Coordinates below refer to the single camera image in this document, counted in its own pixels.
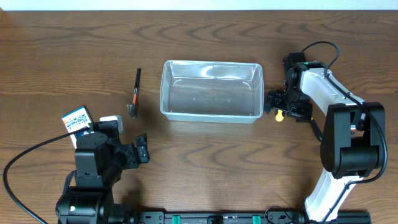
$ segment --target wood grain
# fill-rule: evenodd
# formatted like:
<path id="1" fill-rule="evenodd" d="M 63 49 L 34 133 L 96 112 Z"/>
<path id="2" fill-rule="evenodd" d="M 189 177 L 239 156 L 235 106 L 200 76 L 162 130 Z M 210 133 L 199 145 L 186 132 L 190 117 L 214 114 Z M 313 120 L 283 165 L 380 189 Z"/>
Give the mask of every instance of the wood grain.
<path id="1" fill-rule="evenodd" d="M 159 111 L 163 64 L 175 60 L 260 63 L 266 91 L 283 88 L 282 58 L 318 40 L 336 42 L 332 70 L 356 95 L 386 109 L 389 163 L 356 186 L 343 209 L 397 223 L 398 13 L 377 11 L 7 12 L 0 21 L 0 168 L 25 148 L 65 133 L 61 116 L 86 105 L 93 119 L 120 114 L 122 142 L 149 138 L 151 161 L 127 170 L 117 203 L 168 211 L 299 208 L 322 171 L 308 124 L 264 115 L 254 124 L 167 121 Z M 328 62 L 333 49 L 308 50 Z M 139 118 L 131 120 L 142 67 Z M 314 117 L 323 128 L 320 110 Z M 55 204 L 75 168 L 69 139 L 41 147 L 9 171 L 14 193 L 56 223 Z M 1 185 L 2 223 L 35 223 Z"/>

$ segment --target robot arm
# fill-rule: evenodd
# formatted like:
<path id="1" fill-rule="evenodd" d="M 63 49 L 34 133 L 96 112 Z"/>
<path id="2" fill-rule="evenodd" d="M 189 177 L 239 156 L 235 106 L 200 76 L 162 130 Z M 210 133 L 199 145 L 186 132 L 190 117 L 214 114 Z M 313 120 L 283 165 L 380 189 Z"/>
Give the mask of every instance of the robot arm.
<path id="1" fill-rule="evenodd" d="M 137 169 L 149 162 L 147 136 L 136 137 L 136 146 L 121 144 L 121 117 L 100 120 L 90 123 L 90 133 L 76 142 L 76 171 L 67 177 L 57 203 L 58 223 L 139 223 L 138 212 L 113 203 L 112 187 L 121 179 L 123 170 Z M 69 187 L 73 177 L 76 186 Z"/>
<path id="2" fill-rule="evenodd" d="M 380 168 L 386 155 L 374 124 L 353 100 L 335 87 L 349 93 L 334 78 L 331 70 L 328 70 L 328 78 L 335 85 L 326 78 L 324 63 L 308 62 L 303 52 L 293 52 L 284 59 L 283 64 L 286 90 L 270 91 L 264 110 L 269 113 L 275 108 L 278 116 L 287 115 L 299 122 L 311 124 L 321 141 L 320 157 L 324 169 L 314 191 L 305 200 L 305 211 L 308 219 L 315 222 L 334 220 L 338 216 L 339 207 L 355 185 L 351 183 L 349 188 L 348 183 L 363 180 L 373 169 Z M 382 105 L 365 103 L 352 93 L 349 95 L 365 105 L 384 132 Z M 323 134 L 312 119 L 310 100 L 326 115 Z M 352 138 L 353 130 L 363 131 L 364 134 Z"/>

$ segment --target green connector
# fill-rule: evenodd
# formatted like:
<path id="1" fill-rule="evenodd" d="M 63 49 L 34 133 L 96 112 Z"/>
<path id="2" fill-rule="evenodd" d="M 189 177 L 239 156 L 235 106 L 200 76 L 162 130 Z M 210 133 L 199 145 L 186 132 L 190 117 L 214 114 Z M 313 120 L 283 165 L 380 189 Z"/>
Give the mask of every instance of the green connector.
<path id="1" fill-rule="evenodd" d="M 181 224 L 181 217 L 179 215 L 173 215 L 172 224 Z"/>
<path id="2" fill-rule="evenodd" d="M 253 224 L 261 224 L 261 217 L 259 215 L 253 216 Z"/>

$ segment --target yellow object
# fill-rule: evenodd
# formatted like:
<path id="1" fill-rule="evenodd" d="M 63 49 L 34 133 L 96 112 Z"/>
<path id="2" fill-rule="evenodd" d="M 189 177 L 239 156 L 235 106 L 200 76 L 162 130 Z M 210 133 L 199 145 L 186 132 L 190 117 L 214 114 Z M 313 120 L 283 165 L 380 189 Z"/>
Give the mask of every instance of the yellow object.
<path id="1" fill-rule="evenodd" d="M 282 115 L 282 111 L 278 110 L 278 113 L 275 116 L 276 121 L 281 122 L 284 120 L 284 116 Z"/>

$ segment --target transparent bin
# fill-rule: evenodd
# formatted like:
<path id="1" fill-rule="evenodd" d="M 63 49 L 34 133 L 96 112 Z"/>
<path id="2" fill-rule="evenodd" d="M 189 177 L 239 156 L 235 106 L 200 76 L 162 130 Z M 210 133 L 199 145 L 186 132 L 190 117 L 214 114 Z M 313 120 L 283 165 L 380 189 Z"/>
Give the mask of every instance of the transparent bin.
<path id="1" fill-rule="evenodd" d="M 253 123 L 263 107 L 264 80 L 257 63 L 164 64 L 160 111 L 169 120 Z"/>

